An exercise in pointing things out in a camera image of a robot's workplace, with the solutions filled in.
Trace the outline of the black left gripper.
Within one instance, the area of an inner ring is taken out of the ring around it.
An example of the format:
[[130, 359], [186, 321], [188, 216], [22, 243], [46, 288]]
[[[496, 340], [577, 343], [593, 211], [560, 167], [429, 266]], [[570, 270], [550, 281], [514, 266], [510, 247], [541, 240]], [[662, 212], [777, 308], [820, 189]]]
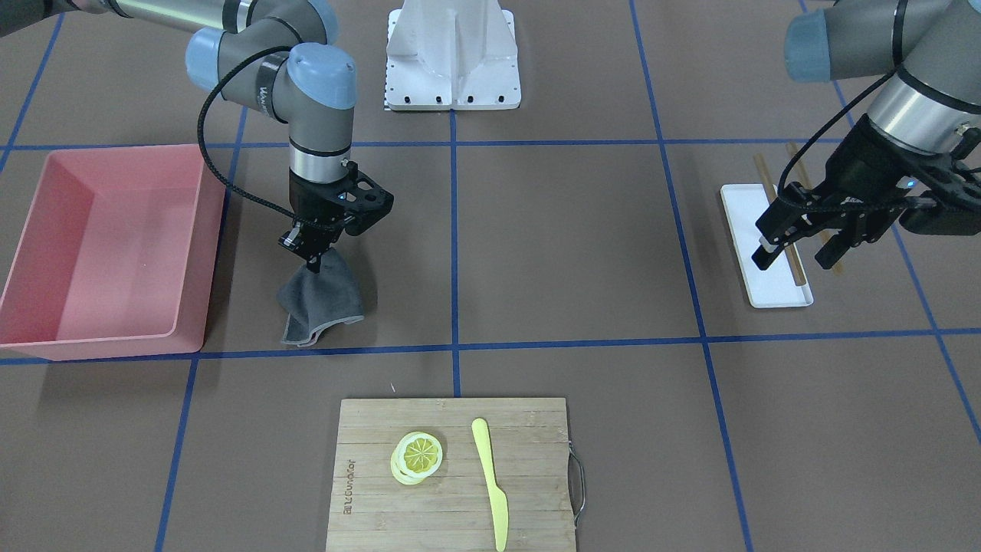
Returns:
[[912, 153], [861, 117], [826, 161], [815, 189], [798, 182], [778, 189], [785, 202], [802, 206], [809, 226], [777, 234], [776, 207], [768, 206], [756, 221], [762, 234], [751, 261], [766, 271], [796, 241], [828, 231], [814, 259], [830, 270], [849, 249], [876, 242], [895, 222], [921, 235], [978, 235], [979, 178], [963, 163], [978, 146], [979, 129], [969, 128], [954, 135], [948, 153]]

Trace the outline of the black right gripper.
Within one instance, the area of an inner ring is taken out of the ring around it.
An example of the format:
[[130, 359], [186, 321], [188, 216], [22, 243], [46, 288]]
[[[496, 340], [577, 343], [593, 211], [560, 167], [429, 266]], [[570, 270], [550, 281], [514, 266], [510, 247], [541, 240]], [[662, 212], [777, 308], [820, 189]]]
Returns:
[[339, 240], [343, 230], [343, 180], [313, 182], [290, 171], [290, 205], [294, 226], [280, 238], [280, 244], [305, 261], [306, 269], [319, 274], [322, 256]]

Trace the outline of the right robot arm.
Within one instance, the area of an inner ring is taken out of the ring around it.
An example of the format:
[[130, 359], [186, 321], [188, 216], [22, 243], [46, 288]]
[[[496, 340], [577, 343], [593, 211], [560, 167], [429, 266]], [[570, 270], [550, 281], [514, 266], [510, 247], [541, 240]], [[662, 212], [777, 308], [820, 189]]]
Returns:
[[341, 233], [355, 234], [341, 205], [358, 178], [350, 159], [356, 64], [336, 46], [339, 20], [326, 1], [4, 1], [2, 34], [69, 12], [114, 14], [192, 34], [187, 77], [218, 99], [280, 123], [290, 133], [292, 228], [281, 245], [321, 270]]

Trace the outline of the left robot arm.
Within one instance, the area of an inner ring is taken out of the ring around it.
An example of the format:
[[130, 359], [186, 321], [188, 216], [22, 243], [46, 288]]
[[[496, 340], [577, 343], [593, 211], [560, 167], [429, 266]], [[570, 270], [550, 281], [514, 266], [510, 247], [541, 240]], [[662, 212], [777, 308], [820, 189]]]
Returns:
[[830, 269], [896, 222], [919, 235], [979, 233], [977, 1], [837, 1], [794, 18], [785, 66], [798, 83], [875, 77], [872, 102], [813, 189], [783, 172], [756, 221], [765, 270], [798, 240], [830, 229], [815, 255]]

